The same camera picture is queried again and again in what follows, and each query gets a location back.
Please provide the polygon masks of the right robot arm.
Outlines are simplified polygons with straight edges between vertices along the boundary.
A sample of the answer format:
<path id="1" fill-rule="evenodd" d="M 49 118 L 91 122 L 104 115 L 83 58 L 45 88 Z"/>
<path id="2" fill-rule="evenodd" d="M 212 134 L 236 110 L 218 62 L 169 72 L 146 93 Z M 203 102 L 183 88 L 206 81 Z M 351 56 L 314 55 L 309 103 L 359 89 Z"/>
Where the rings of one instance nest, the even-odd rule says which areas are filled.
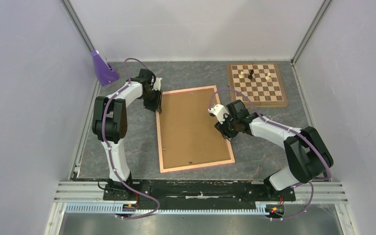
<path id="1" fill-rule="evenodd" d="M 300 129 L 279 124 L 258 112 L 250 113 L 241 100 L 226 106 L 216 104 L 208 112 L 216 117 L 215 128 L 223 138 L 231 140 L 244 133 L 265 139 L 285 151 L 287 166 L 264 180 L 266 198 L 275 200 L 284 189 L 309 183 L 321 174 L 325 174 L 325 180 L 331 177 L 333 158 L 314 127 Z"/>

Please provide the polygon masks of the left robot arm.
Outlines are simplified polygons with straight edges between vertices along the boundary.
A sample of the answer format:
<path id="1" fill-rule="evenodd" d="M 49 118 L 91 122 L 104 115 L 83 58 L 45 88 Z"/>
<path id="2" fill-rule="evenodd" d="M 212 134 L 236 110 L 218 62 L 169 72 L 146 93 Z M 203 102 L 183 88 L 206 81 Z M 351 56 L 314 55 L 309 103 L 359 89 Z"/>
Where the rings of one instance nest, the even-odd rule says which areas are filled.
<path id="1" fill-rule="evenodd" d="M 95 99 L 92 132 L 101 141 L 108 158 L 109 179 L 104 187 L 108 195 L 128 200 L 134 194 L 124 151 L 127 107 L 141 99 L 145 109 L 161 113 L 162 95 L 161 79 L 149 69 L 140 69 L 137 77 L 131 78 L 115 93 Z"/>

